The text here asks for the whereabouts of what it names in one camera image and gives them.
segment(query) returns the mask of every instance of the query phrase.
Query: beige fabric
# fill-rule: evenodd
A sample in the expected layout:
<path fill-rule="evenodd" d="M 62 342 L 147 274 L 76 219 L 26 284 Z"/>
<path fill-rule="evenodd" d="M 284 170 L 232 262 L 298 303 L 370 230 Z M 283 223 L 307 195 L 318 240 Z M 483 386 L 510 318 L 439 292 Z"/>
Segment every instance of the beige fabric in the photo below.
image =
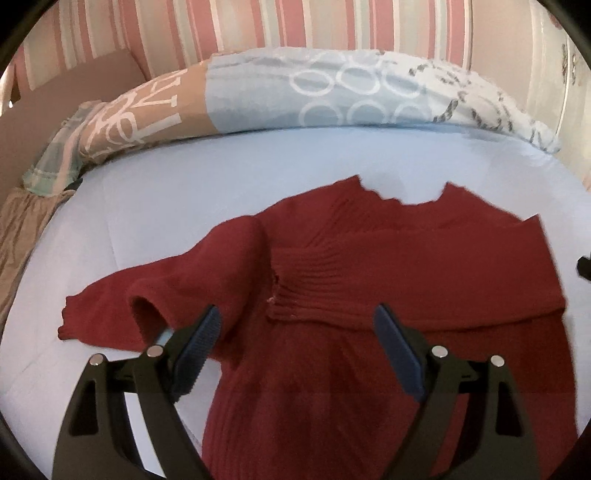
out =
<path fill-rule="evenodd" d="M 99 164 L 132 148 L 219 133 L 205 103 L 208 64 L 157 77 L 106 105 L 84 128 L 81 155 Z"/>
<path fill-rule="evenodd" d="M 0 210 L 0 336 L 27 260 L 56 208 L 74 194 L 39 197 L 12 189 Z"/>

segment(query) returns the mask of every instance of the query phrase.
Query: blue gripper pad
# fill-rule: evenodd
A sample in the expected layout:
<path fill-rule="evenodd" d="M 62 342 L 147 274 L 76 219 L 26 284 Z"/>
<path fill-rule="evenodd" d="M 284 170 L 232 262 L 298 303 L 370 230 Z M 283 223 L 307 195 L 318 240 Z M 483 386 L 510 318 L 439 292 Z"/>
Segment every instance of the blue gripper pad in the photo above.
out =
<path fill-rule="evenodd" d="M 175 403 L 193 389 L 221 331 L 222 316 L 216 307 L 212 307 L 187 339 L 172 367 L 173 384 L 170 394 Z"/>
<path fill-rule="evenodd" d="M 374 331 L 404 392 L 418 402 L 424 401 L 426 359 L 420 356 L 424 352 L 416 352 L 411 346 L 411 330 L 400 325 L 396 315 L 380 305 L 374 312 Z"/>

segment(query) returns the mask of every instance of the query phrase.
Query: sweater cuff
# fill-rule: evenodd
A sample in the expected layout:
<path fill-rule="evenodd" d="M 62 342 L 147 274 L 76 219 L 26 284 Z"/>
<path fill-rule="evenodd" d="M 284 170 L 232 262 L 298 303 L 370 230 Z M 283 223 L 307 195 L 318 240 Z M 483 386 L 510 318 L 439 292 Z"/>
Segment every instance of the sweater cuff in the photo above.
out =
<path fill-rule="evenodd" d="M 346 301 L 342 255 L 335 241 L 312 248 L 278 248 L 267 316 L 284 322 L 313 321 L 351 330 L 372 330 L 366 305 Z"/>

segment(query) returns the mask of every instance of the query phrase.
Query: red sweater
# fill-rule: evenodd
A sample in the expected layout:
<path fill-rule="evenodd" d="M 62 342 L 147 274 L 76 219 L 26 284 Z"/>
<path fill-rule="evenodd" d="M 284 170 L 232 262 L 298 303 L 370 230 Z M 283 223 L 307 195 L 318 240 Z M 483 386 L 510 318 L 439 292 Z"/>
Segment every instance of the red sweater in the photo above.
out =
<path fill-rule="evenodd" d="M 576 429 L 564 298 L 543 230 L 452 185 L 404 206 L 355 177 L 230 220 L 183 255 L 68 297 L 59 337 L 141 350 L 214 303 L 222 379 L 203 439 L 214 478 L 371 480 L 417 407 L 373 333 L 383 301 L 458 356 L 506 359 L 547 477 Z"/>

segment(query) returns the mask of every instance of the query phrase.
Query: pink striped wall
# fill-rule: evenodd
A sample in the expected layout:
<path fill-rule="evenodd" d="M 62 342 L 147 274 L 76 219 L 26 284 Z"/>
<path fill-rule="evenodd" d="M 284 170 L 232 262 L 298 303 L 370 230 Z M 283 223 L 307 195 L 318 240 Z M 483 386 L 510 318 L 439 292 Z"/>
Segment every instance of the pink striped wall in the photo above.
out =
<path fill-rule="evenodd" d="M 221 50 L 396 50 L 465 64 L 465 0 L 60 0 L 15 56 L 22 94 L 121 48 L 147 77 Z"/>

